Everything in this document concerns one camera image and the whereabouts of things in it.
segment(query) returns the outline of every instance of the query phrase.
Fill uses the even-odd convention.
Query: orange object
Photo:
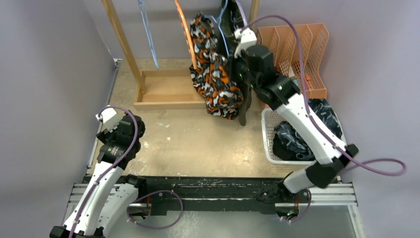
[[[184,35],[185,35],[185,39],[187,40],[188,51],[190,52],[190,55],[191,55],[191,61],[193,63],[193,67],[194,69],[197,69],[197,60],[194,54],[193,41],[191,40],[190,31],[188,30],[188,25],[187,25],[187,22],[185,21],[184,13],[182,12],[182,9],[181,9],[181,6],[179,5],[178,0],[174,0],[174,1],[175,1],[176,9],[179,14],[179,18],[181,19],[182,28],[184,29]]]
[[[289,70],[292,70],[301,89],[300,73],[305,72],[308,98],[326,98],[327,89],[319,76],[319,65],[328,42],[327,28],[322,23],[295,25],[295,28],[302,45],[303,69],[299,66],[296,37],[290,26],[259,27],[257,43],[273,52],[274,65],[281,74],[290,76]]]
[[[310,81],[311,80],[311,76],[309,76],[308,73],[305,73],[305,79],[306,79],[306,81]]]

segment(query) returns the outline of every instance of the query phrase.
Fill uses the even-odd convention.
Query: laundry basket
[[[282,116],[274,112],[271,108],[266,108],[261,113],[262,138],[267,159],[274,164],[286,165],[309,165],[313,161],[284,161],[273,154],[274,127],[285,121]]]

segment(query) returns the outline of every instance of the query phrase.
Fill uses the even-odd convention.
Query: wooden rack base
[[[146,93],[137,87],[134,107],[137,110],[203,109],[204,98],[192,85],[189,69],[143,70]]]

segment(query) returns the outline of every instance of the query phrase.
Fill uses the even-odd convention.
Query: orange and black patterned cloth
[[[229,78],[228,60],[216,53],[213,23],[199,13],[191,21],[190,34],[197,59],[197,69],[190,66],[194,88],[206,99],[209,114],[235,119],[244,96],[237,83]]]

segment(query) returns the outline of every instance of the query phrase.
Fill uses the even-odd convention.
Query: orange plastic organizer
[[[328,42],[328,31],[324,24],[295,25],[302,45],[304,69],[299,66],[299,51],[296,37],[289,26],[258,28],[258,44],[267,46],[274,54],[274,65],[284,75],[291,67],[302,89],[300,74],[304,72],[308,98],[326,98],[327,89],[319,75],[319,65]]]

